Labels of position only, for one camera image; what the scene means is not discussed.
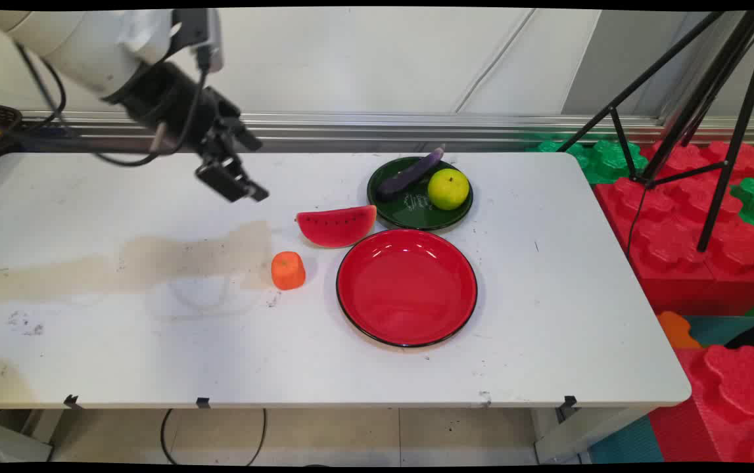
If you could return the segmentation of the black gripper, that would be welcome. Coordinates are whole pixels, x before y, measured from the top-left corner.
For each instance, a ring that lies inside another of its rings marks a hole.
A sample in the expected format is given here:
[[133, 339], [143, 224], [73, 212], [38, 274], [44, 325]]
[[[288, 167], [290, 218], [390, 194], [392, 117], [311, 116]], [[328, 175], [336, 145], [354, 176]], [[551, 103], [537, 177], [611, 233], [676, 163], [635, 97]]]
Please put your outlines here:
[[127, 115], [151, 129], [164, 124], [164, 148], [177, 144], [200, 154], [197, 179], [227, 201], [260, 202], [270, 193], [244, 170], [236, 144], [256, 152], [262, 141], [241, 120], [241, 111], [211, 86], [199, 89], [171, 62], [140, 67], [130, 84], [109, 96]]

